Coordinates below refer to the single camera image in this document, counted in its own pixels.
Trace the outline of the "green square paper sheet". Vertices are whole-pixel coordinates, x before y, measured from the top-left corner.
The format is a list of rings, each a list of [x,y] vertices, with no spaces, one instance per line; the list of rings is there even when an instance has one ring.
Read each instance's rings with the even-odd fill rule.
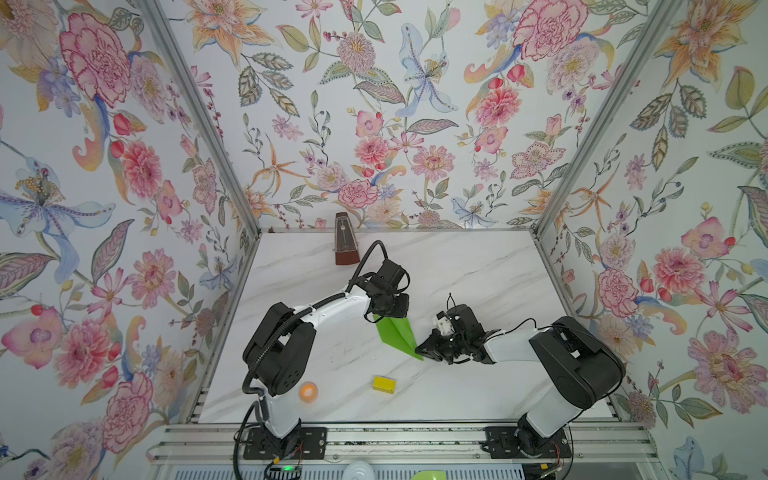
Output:
[[[407,318],[375,316],[374,320],[380,340],[384,344],[419,361],[423,360],[423,357],[416,352],[418,344]]]

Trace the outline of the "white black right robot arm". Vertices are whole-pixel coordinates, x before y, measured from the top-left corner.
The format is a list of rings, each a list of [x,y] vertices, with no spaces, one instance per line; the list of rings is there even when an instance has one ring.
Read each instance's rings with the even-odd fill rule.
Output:
[[[517,422],[520,439],[539,443],[611,395],[626,375],[617,355],[570,316],[545,326],[528,318],[508,330],[487,331],[465,304],[438,313],[415,353],[449,365],[539,363],[552,386]]]

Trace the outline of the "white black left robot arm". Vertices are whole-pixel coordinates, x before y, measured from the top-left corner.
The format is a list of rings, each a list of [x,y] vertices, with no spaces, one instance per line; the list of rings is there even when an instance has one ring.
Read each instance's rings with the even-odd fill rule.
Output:
[[[344,290],[308,306],[272,305],[246,345],[247,373],[242,391],[258,397],[257,421],[283,440],[300,428],[296,414],[274,411],[274,399],[289,392],[306,371],[320,328],[353,320],[376,325],[382,342],[420,360],[407,320],[407,271],[386,259],[376,272],[355,274]]]

